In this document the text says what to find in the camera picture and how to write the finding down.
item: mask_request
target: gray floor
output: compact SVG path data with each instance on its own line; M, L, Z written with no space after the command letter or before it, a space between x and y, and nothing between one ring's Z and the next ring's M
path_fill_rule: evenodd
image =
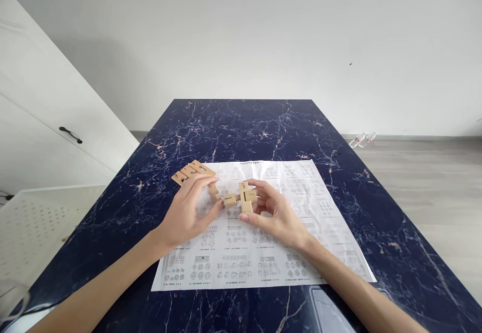
M355 151L482 304L482 142L374 140Z

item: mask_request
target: instruction sheet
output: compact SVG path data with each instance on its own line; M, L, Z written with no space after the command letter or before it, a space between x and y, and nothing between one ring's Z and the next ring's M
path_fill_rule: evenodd
M313 161L205 163L216 172L218 196L239 194L239 183L265 180L291 203L308 231L368 282L376 279ZM213 201L202 191L196 212ZM237 206L225 208L200 236L178 246L159 262L152 291L255 288L325 284L298 253L265 231L238 219Z

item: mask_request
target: wooden block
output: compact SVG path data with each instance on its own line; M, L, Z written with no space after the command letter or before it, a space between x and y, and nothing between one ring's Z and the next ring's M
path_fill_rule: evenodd
M235 194L229 194L224 197L224 206L233 207L233 206L236 206L236 204L237 204L237 201L236 201Z
M239 183L239 193L241 194L241 197L243 196L243 192L249 191L250 186L248 185L247 181L243 181Z
M251 201L241 201L241 212L253 212Z
M209 176L214 176L216 173L204 166L202 163L200 163L198 160L194 160L189 164L194 170L196 170L199 173L207 174Z
M239 183L239 194L241 198L241 212L253 212L251 201L246 201L245 192L249 192L250 187L247 181Z
M256 191L245 191L245 201L257 202L258 196L256 195Z
M186 165L182 168L181 172L187 176L187 178L191 177L191 175L197 173L191 166Z
M178 171L171 177L174 181L176 181L180 186L182 186L182 183L184 180L187 180L187 176L184 175L182 172Z
M209 193L212 197L215 197L219 193L214 183L209 184L207 188L209 189Z

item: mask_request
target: table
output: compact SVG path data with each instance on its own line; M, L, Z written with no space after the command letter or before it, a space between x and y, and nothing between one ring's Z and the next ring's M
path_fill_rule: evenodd
M310 100L175 99L34 284L30 308L64 299L157 226L171 175L193 159L312 159L377 286L430 331L482 330L481 307ZM316 331L309 286L149 293L156 265L96 331Z

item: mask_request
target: forearm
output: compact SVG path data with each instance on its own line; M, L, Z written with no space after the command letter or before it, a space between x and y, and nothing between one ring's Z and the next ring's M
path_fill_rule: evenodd
M426 332L312 236L306 237L296 250L321 274L371 333Z
M91 332L124 291L171 247L155 244L147 234L131 250L101 274L73 293L29 333Z

